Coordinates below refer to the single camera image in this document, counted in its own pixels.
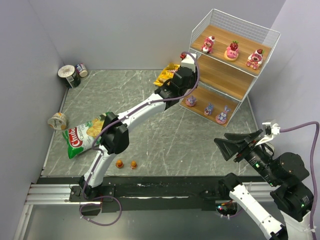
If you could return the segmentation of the purple bunny donut toy front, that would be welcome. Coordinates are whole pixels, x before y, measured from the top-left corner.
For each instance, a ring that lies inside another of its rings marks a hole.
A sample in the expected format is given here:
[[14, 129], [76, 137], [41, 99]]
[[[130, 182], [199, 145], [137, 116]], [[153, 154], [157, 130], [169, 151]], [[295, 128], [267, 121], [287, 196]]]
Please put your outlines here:
[[197, 99], [191, 95], [189, 96], [186, 100], [185, 100], [185, 104], [188, 106], [188, 107], [194, 107], [197, 103]]

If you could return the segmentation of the pink bear cream hat toy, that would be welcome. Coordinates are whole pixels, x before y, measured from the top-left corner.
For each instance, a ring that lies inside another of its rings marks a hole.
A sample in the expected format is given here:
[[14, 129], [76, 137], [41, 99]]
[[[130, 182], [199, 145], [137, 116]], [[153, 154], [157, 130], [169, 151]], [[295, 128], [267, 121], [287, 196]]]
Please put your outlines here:
[[215, 44], [214, 36], [207, 36], [201, 46], [201, 51], [205, 54], [211, 54], [213, 52], [213, 46]]

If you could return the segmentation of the pink bear strawberry donut toy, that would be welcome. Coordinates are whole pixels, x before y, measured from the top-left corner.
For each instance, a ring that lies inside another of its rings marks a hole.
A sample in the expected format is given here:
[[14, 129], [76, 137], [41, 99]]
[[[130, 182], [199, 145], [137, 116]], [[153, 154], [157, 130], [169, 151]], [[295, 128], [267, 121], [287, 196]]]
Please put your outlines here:
[[225, 50], [224, 58], [229, 62], [234, 62], [239, 56], [238, 41], [233, 41]]

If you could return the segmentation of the pink bear cake toy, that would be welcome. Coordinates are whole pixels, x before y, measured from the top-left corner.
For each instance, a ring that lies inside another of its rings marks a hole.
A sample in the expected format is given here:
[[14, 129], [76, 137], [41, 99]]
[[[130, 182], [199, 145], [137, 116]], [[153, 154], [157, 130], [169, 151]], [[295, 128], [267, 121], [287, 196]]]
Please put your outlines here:
[[246, 61], [246, 66], [252, 68], [253, 70], [257, 70], [260, 65], [263, 63], [263, 49], [257, 49], [254, 53], [248, 56]]

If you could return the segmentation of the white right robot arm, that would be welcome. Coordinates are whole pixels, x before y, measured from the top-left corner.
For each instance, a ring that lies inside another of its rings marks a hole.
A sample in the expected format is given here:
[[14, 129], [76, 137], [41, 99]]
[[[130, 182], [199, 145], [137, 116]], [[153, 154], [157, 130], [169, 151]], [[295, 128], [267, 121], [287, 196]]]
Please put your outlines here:
[[226, 161], [245, 160], [274, 189], [270, 196], [285, 223], [269, 214], [237, 175], [229, 173], [219, 180], [219, 184], [250, 216], [267, 240], [314, 240], [311, 216], [316, 197], [303, 184], [310, 173], [298, 154], [285, 152], [274, 158], [273, 149], [263, 142], [262, 132], [226, 133], [224, 138], [215, 138], [214, 142]]

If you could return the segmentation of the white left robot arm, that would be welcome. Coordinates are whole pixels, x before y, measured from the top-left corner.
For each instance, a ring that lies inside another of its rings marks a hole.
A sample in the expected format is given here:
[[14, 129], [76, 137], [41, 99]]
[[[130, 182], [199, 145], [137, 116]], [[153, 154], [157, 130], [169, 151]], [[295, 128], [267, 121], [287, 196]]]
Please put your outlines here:
[[92, 144], [97, 151], [89, 170], [80, 178], [79, 186], [85, 199], [94, 198], [102, 185], [104, 175], [114, 158], [124, 152], [130, 144], [130, 132], [148, 120], [177, 104], [192, 93], [200, 80], [199, 66], [195, 69], [180, 66], [173, 78], [158, 87], [146, 100], [119, 114], [106, 115], [102, 130], [98, 134], [100, 144]]

